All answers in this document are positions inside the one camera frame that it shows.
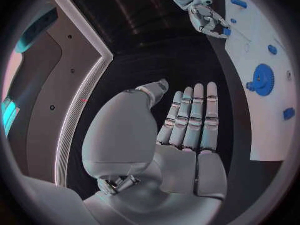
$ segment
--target white panel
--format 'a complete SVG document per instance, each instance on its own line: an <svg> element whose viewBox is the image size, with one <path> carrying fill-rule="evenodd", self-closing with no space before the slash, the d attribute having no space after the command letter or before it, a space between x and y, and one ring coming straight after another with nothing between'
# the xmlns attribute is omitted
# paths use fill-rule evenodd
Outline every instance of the white panel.
<svg viewBox="0 0 300 225"><path fill-rule="evenodd" d="M249 33L248 25L243 28L243 16L232 17L236 12L236 5L226 0L226 20L230 22L233 18L237 23L232 26L225 49L240 76L248 101L252 129L250 159L282 161L289 151L296 123L295 118L285 121L283 111L294 108L298 112L293 69L272 24L254 3L250 0L242 1L248 3L248 8L254 14L250 17L253 21L249 21L252 33ZM268 45L277 48L277 55L269 52ZM275 75L275 86L268 96L260 96L246 89L246 84L252 82L259 64L269 65ZM287 78L288 71L291 71L291 79Z"/></svg>

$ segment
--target blue gear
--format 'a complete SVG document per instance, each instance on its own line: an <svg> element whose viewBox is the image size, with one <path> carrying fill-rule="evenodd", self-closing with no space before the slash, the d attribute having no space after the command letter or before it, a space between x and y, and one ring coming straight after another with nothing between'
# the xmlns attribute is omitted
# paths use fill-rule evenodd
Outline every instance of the blue gear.
<svg viewBox="0 0 300 225"><path fill-rule="evenodd" d="M272 68L260 64L254 72L253 82L248 82L246 88L251 92L256 91L260 96L268 96L275 85L275 76Z"/></svg>

